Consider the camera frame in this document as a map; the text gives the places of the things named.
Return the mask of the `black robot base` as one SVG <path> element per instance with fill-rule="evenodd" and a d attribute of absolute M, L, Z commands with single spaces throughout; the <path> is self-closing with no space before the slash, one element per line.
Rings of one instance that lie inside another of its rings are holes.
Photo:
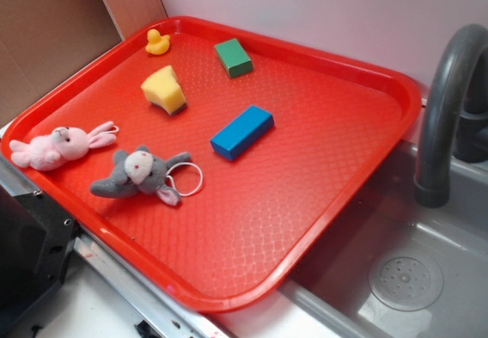
<path fill-rule="evenodd" d="M 1 336 L 64 283 L 78 224 L 48 194 L 1 190 Z"/>

